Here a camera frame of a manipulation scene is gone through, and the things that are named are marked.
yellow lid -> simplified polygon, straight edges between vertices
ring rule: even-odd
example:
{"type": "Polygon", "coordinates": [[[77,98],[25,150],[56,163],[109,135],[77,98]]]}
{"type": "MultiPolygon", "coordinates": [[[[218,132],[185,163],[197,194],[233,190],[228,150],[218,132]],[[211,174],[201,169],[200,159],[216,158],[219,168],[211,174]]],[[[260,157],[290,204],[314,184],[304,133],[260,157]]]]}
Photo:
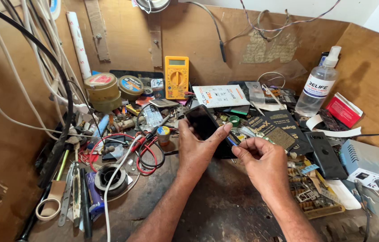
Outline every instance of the yellow lid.
{"type": "Polygon", "coordinates": [[[115,85],[117,78],[110,73],[99,73],[85,79],[84,84],[86,89],[99,90],[115,85]]]}

masking tape roll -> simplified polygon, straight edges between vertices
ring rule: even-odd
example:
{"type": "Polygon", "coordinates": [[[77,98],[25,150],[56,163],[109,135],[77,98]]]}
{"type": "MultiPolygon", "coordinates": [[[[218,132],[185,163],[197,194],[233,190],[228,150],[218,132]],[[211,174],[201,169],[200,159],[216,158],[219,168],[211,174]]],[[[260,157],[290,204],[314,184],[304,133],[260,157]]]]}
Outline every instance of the masking tape roll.
{"type": "Polygon", "coordinates": [[[37,218],[41,221],[49,221],[51,220],[52,218],[56,217],[58,215],[58,213],[61,211],[61,202],[56,199],[56,198],[47,198],[43,201],[41,201],[41,203],[39,203],[37,205],[37,207],[35,208],[35,215],[37,216],[37,218]],[[52,214],[51,216],[41,216],[39,213],[38,213],[38,209],[45,203],[49,202],[49,201],[56,201],[58,203],[58,210],[52,214]]]}

right hand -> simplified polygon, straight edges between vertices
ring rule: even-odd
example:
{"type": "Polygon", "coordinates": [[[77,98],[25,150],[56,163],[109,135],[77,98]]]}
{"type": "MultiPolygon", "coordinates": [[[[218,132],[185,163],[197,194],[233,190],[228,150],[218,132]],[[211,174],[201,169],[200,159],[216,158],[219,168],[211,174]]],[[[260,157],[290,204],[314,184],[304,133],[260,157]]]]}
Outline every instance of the right hand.
{"type": "Polygon", "coordinates": [[[233,154],[246,167],[252,184],[268,204],[291,195],[288,184],[287,156],[281,146],[253,137],[232,147],[233,154]]]}

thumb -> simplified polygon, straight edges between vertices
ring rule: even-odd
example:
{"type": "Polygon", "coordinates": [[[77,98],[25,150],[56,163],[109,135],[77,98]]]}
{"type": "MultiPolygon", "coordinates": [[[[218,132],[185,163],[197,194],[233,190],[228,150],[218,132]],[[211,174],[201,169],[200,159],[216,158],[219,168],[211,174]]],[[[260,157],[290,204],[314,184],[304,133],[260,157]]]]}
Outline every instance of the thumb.
{"type": "Polygon", "coordinates": [[[231,151],[233,152],[233,154],[239,158],[243,164],[246,166],[246,164],[248,164],[249,162],[252,162],[253,160],[255,160],[255,158],[251,155],[251,153],[247,150],[245,150],[244,148],[242,147],[239,147],[239,146],[233,146],[231,148],[231,151]]]}
{"type": "Polygon", "coordinates": [[[206,141],[211,142],[212,145],[219,146],[219,143],[228,136],[232,127],[232,123],[227,123],[226,125],[219,127],[206,141]]]}

smartphone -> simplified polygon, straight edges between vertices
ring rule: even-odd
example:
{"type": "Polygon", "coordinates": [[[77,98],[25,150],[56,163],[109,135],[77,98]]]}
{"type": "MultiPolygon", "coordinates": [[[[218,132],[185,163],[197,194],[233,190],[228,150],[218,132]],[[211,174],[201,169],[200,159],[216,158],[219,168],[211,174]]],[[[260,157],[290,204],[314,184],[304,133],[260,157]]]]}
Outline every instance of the smartphone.
{"type": "MultiPolygon", "coordinates": [[[[218,123],[215,121],[214,117],[209,113],[208,108],[205,105],[199,105],[187,111],[185,113],[186,118],[194,131],[200,136],[202,140],[207,140],[210,136],[214,134],[216,129],[219,128],[218,123]]],[[[229,137],[236,143],[239,144],[240,140],[230,132],[229,137]]],[[[214,157],[218,159],[234,159],[237,158],[233,152],[231,152],[231,147],[233,145],[228,138],[225,138],[218,146],[214,153],[214,157]]]]}

